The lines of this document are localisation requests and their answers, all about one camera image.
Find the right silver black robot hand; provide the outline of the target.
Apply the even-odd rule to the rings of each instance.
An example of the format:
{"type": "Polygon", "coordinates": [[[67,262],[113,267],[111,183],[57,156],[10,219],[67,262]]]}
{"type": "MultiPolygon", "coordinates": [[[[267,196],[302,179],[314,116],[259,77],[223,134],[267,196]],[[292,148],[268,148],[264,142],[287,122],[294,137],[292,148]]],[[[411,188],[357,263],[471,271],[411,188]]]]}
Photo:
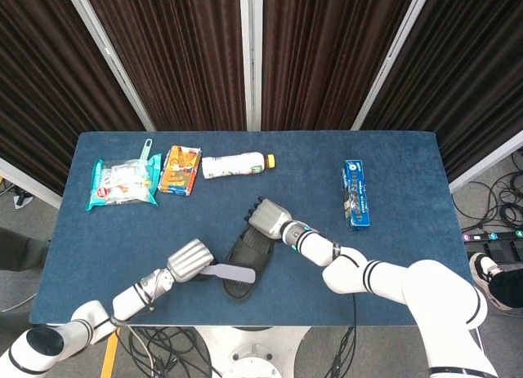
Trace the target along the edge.
{"type": "Polygon", "coordinates": [[[265,197],[259,197],[245,217],[249,225],[275,241],[282,239],[281,229],[292,219],[288,210],[265,197]]]}

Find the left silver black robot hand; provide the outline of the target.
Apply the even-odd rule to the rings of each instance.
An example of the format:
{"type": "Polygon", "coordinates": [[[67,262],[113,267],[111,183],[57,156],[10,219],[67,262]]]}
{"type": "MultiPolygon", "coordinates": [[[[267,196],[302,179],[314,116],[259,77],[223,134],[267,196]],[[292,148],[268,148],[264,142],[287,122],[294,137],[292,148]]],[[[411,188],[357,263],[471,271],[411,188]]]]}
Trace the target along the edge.
{"type": "Polygon", "coordinates": [[[213,261],[213,254],[196,238],[168,258],[167,269],[175,282],[188,282],[213,261]]]}

